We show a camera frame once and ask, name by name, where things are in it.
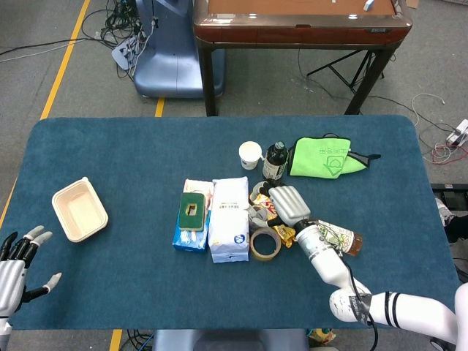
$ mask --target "robot finger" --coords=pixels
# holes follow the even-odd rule
[[[23,238],[29,239],[30,241],[33,241],[35,238],[37,238],[43,232],[44,232],[44,226],[43,225],[38,225],[33,230],[30,230],[25,236],[23,236]]]
[[[15,256],[12,258],[13,260],[21,260],[21,258],[26,253],[26,250],[29,247],[29,243],[39,237],[42,232],[44,231],[44,227],[42,225],[38,225],[21,239],[20,246],[16,249]]]
[[[17,237],[18,232],[14,232],[8,235],[7,238],[4,240],[0,249],[0,261],[5,261],[8,258],[10,248],[12,247],[13,241],[15,241]]]
[[[43,295],[47,295],[52,291],[52,289],[58,284],[61,278],[61,273],[54,274],[47,284],[38,287],[37,289],[29,290],[24,292],[21,302],[28,303],[29,301],[34,300]]]
[[[13,260],[13,258],[15,258],[15,255],[18,252],[18,249],[20,248],[20,245],[23,243],[23,241],[24,239],[18,240],[16,244],[12,247],[10,253],[8,254],[8,260]]]
[[[28,249],[25,251],[22,257],[19,257],[20,260],[25,262],[24,268],[29,268],[31,265],[31,261],[36,255],[37,249],[40,248],[41,245],[44,244],[47,240],[52,237],[52,232],[45,232],[35,238],[28,246]]]

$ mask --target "white paper cup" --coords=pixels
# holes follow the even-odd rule
[[[256,168],[258,160],[262,157],[262,147],[254,141],[246,141],[239,146],[241,165],[246,170]]]

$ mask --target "blue device base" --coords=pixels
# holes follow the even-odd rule
[[[198,49],[193,32],[192,0],[137,0],[145,33],[151,33],[138,59],[135,88],[146,97],[203,98]],[[224,91],[226,53],[213,53],[215,95]]]

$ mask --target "plastic bottle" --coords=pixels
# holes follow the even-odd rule
[[[318,223],[320,232],[330,244],[339,245],[343,252],[352,256],[359,253],[363,246],[363,236],[361,234],[321,220]]]

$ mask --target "wooden table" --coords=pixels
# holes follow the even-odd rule
[[[345,114],[358,114],[391,56],[412,27],[405,1],[195,0],[207,116],[215,116],[211,53],[219,48],[369,50],[375,55]]]

